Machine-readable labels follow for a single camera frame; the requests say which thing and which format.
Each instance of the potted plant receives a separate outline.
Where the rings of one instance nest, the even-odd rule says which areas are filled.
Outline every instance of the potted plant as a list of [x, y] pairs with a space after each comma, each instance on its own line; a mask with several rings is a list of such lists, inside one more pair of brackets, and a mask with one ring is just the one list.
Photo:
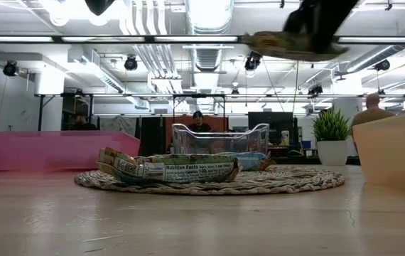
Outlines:
[[321, 112], [313, 121], [313, 133], [317, 141], [318, 156], [321, 164], [342, 166], [347, 159], [347, 137], [350, 128], [348, 118], [333, 109]]

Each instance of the clear plastic bin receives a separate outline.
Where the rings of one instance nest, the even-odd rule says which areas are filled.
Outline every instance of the clear plastic bin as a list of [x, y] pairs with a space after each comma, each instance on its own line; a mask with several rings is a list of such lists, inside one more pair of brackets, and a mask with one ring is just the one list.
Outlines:
[[257, 151], [267, 154], [269, 124], [258, 124], [246, 132], [192, 132], [184, 124], [173, 124], [176, 154], [218, 154]]

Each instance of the white planter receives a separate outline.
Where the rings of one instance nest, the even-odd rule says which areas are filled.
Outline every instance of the white planter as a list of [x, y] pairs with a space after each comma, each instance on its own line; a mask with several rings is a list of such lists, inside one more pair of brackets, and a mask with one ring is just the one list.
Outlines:
[[347, 160], [347, 141], [318, 142], [318, 156], [322, 165], [345, 165]]

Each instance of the hanging object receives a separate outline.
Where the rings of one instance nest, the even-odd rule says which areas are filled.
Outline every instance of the hanging object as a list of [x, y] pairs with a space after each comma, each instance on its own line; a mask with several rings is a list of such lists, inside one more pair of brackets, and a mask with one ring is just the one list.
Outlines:
[[97, 15], [100, 16], [106, 11], [112, 3], [114, 3], [114, 0], [85, 0], [87, 7], [89, 7], [89, 10]]

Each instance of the white column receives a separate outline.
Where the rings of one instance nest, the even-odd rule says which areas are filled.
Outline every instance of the white column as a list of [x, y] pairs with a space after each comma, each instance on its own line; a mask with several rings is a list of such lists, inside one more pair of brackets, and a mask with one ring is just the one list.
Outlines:
[[[356, 75], [348, 76], [346, 80], [336, 81], [333, 84], [333, 93], [336, 95], [361, 95], [362, 78]], [[337, 98], [333, 100], [335, 111], [340, 110], [345, 118], [349, 118], [348, 125], [351, 125], [352, 118], [362, 111], [362, 98]], [[348, 156], [357, 156], [352, 137], [347, 139]]]
[[[42, 73], [36, 74], [36, 93], [41, 95], [60, 94], [63, 92], [65, 74], [59, 70], [49, 68]], [[62, 125], [63, 98], [54, 97], [43, 108], [41, 121], [42, 131], [60, 131]]]

